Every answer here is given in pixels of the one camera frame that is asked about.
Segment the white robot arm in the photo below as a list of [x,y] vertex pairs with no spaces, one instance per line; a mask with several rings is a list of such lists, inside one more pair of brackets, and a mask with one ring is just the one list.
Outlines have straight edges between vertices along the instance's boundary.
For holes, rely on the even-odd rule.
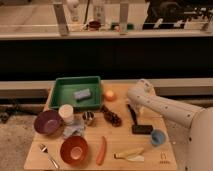
[[127,90],[135,106],[144,106],[189,129],[187,171],[213,171],[213,107],[164,98],[155,94],[153,85],[140,79]]

